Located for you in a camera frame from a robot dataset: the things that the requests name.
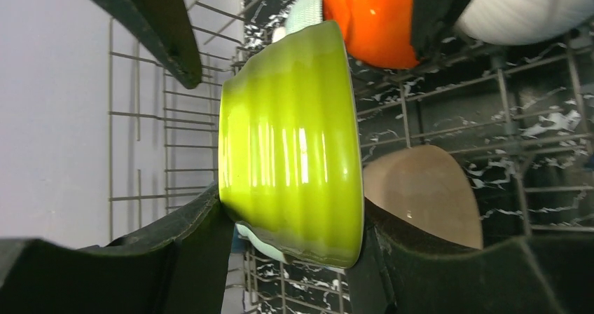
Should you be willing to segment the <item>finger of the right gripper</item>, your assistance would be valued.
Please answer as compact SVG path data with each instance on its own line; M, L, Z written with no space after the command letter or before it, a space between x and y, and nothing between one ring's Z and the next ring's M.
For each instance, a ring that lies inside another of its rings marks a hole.
M180 84L202 83L202 62L184 0L91 0L119 21Z
M419 60L431 58L471 0L413 0L410 44Z

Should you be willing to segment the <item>white ribbed bowl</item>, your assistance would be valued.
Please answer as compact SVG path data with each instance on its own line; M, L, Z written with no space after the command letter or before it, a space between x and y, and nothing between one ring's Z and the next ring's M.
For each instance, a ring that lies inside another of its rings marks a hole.
M539 43L593 17L593 0L471 0L456 23L467 36L499 46Z

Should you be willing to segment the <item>white square bowl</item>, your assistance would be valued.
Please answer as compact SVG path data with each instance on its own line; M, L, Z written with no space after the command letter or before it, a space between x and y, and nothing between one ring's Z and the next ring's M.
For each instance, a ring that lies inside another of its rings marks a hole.
M249 227L244 224L236 223L235 228L237 229L240 236L247 238L247 240L262 254L276 261L284 264L288 263L286 256L283 252L278 250L276 247L263 242Z

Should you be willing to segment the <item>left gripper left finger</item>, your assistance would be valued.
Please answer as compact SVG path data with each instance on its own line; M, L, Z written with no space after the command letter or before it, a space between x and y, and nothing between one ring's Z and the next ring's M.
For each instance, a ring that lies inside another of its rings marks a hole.
M212 184L107 246L1 240L2 313L220 313L234 224Z

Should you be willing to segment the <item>yellow rimmed bowl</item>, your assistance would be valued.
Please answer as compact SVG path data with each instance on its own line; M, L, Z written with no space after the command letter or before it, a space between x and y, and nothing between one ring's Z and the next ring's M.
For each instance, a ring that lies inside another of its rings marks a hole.
M224 83L218 171L230 218L288 261L356 263L364 236L361 154L336 22L270 44Z

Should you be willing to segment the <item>pale green shallow bowl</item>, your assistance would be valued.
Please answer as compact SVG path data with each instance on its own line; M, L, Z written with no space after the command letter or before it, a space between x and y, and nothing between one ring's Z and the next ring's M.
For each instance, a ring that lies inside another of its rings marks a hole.
M291 7L284 26L274 29L272 42L323 21L323 0L297 0Z

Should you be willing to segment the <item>orange striped bowl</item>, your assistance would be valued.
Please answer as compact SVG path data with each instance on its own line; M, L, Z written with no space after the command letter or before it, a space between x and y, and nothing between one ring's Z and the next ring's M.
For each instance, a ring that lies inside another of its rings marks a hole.
M384 69L419 64L410 44L413 0L322 0L323 16L335 20L347 52Z

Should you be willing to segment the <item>cream white round bowl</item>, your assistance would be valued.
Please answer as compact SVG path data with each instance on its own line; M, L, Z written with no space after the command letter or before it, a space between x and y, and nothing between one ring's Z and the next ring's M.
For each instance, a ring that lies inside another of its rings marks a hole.
M394 151L363 169L364 195L409 224L452 243L483 249L473 189L444 149L424 144Z

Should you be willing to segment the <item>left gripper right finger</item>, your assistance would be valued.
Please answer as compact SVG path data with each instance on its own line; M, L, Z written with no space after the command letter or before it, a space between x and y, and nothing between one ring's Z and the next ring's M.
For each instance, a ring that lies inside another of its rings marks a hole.
M354 313L592 313L593 235L523 235L475 250L366 201L346 279Z

